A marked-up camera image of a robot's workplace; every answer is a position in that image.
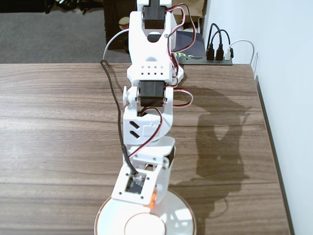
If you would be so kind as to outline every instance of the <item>black power strip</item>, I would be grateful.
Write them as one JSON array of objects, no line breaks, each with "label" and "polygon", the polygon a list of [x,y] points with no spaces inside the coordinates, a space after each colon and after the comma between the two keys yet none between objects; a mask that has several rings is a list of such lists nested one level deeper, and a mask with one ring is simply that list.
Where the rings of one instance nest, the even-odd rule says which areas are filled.
[{"label": "black power strip", "polygon": [[232,59],[230,60],[207,60],[206,57],[186,57],[181,56],[179,58],[181,65],[233,65]]}]

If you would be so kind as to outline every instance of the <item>black cable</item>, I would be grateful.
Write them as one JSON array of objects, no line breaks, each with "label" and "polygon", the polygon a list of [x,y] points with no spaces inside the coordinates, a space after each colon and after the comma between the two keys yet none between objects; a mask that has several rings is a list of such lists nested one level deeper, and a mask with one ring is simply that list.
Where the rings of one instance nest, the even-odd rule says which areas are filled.
[{"label": "black cable", "polygon": [[123,155],[124,155],[124,159],[125,159],[125,161],[126,161],[128,167],[131,169],[132,174],[137,174],[138,171],[137,171],[137,170],[134,168],[134,166],[132,165],[131,160],[130,160],[129,157],[128,157],[128,153],[127,153],[126,146],[125,146],[124,141],[123,141],[122,125],[121,125],[121,108],[120,108],[120,106],[119,106],[118,100],[117,100],[116,95],[115,95],[115,91],[114,91],[114,88],[113,88],[113,85],[112,85],[111,76],[110,76],[110,74],[109,74],[109,71],[108,71],[107,68],[105,67],[104,63],[105,63],[105,60],[101,60],[100,64],[101,64],[102,68],[104,69],[104,71],[105,71],[106,74],[107,74],[107,77],[108,77],[108,80],[109,80],[109,84],[110,84],[110,87],[111,87],[111,91],[112,91],[112,95],[113,95],[114,101],[115,101],[116,106],[117,106],[117,111],[118,111],[118,114],[117,114],[118,136],[119,136],[119,140],[120,140],[120,142],[121,142],[122,152],[123,152]]},{"label": "black cable", "polygon": [[215,35],[218,34],[219,32],[225,32],[225,33],[226,33],[227,38],[228,38],[228,45],[230,45],[229,34],[227,33],[227,31],[226,31],[225,29],[221,29],[221,30],[216,31],[216,32],[213,34],[213,37],[212,37],[212,39],[211,39],[211,43],[213,43],[213,39],[214,39]]},{"label": "black cable", "polygon": [[211,34],[212,34],[212,28],[213,28],[213,26],[215,26],[215,27],[217,28],[217,30],[219,31],[220,44],[222,44],[222,34],[221,34],[221,32],[220,32],[220,28],[219,28],[215,23],[212,23],[212,24],[211,24],[211,27],[210,27],[209,39],[207,40],[206,49],[209,48],[209,44],[210,44],[210,39],[211,39]]}]

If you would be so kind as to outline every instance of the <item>floor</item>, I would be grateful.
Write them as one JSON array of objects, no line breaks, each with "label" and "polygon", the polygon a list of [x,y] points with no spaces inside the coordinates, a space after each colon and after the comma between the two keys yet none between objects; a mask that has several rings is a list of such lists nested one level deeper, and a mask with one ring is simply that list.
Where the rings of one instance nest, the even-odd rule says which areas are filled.
[{"label": "floor", "polygon": [[[106,45],[103,10],[0,14],[0,64],[98,63]],[[130,62],[124,50],[109,51],[110,63]]]}]

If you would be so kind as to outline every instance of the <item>wood grain tabletop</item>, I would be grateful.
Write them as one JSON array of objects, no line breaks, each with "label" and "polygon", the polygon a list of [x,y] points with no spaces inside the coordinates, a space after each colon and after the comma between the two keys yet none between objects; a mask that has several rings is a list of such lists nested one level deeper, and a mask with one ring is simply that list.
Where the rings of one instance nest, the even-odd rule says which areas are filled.
[{"label": "wood grain tabletop", "polygon": [[[120,102],[128,66],[109,67]],[[290,234],[250,66],[184,72],[169,188],[197,234]],[[100,64],[0,65],[0,235],[92,235],[121,167],[116,122]]]}]

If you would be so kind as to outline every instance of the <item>robotic arm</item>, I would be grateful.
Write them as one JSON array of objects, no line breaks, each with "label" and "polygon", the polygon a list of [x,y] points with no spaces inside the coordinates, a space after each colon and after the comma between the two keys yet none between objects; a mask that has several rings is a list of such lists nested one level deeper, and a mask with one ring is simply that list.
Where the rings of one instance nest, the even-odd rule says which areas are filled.
[{"label": "robotic arm", "polygon": [[[132,174],[123,161],[113,199],[143,205],[153,199],[158,204],[167,192],[175,140],[165,135],[173,124],[173,87],[183,78],[183,69],[173,67],[168,53],[175,47],[176,33],[169,35],[177,26],[173,14],[166,12],[169,6],[171,0],[152,0],[150,5],[149,1],[141,0],[137,1],[138,11],[130,15],[132,65],[127,78],[132,86],[128,90],[124,87],[123,104],[128,106],[123,116],[123,134],[131,163],[138,173]],[[151,12],[154,18],[148,17]],[[159,39],[150,42],[151,35]]]},{"label": "robotic arm", "polygon": [[[131,87],[124,87],[123,165],[111,198],[96,217],[95,235],[195,235],[196,221],[188,204],[168,190],[174,162],[175,140],[165,136],[173,124],[173,93],[183,78],[173,51],[176,30],[184,23],[180,4],[171,0],[137,0],[138,11],[130,15],[129,51],[132,65],[127,69]],[[182,12],[177,25],[172,12]],[[104,68],[112,88],[110,75]],[[120,111],[118,101],[114,99]]]}]

